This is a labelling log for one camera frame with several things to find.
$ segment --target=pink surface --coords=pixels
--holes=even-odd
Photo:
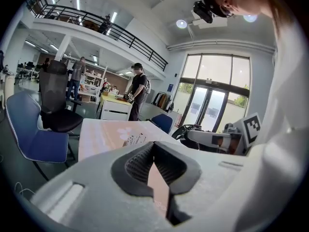
[[[79,140],[78,161],[121,148],[131,134],[143,133],[146,142],[164,141],[179,145],[180,143],[149,121],[108,121],[84,119]],[[148,186],[154,189],[154,204],[165,216],[169,188],[155,165],[151,167]]]

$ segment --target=window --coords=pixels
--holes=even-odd
[[[196,78],[201,55],[188,56],[187,62],[184,67],[183,77]]]
[[[203,55],[198,79],[212,79],[221,83],[230,83],[232,57]]]
[[[180,114],[184,114],[185,108],[190,99],[190,95],[193,90],[193,84],[180,83],[175,99],[174,99],[174,111]]]
[[[236,121],[244,118],[247,108],[248,98],[229,93],[226,108],[218,127],[217,133],[221,133],[224,130],[224,126],[227,123],[235,123]]]
[[[232,85],[249,89],[250,61],[246,58],[233,57]]]

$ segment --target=glass door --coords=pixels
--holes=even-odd
[[[227,94],[216,90],[212,90],[210,93],[209,103],[205,104],[199,125],[204,131],[217,131],[226,106]]]
[[[201,116],[201,112],[203,111],[202,108],[204,107],[207,92],[207,88],[195,87],[193,96],[191,97],[184,113],[184,125],[194,125],[197,123],[198,118]]]

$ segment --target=black pants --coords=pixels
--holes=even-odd
[[[132,105],[129,121],[137,121],[139,113],[140,113],[140,104],[134,102]]]

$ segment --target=man in black shirt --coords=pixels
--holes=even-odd
[[[143,66],[140,63],[136,63],[132,66],[133,72],[136,75],[133,78],[132,85],[130,86],[127,94],[132,92],[134,101],[129,117],[129,121],[137,121],[140,112],[140,105],[145,99],[145,90],[147,86],[147,77],[144,74]]]

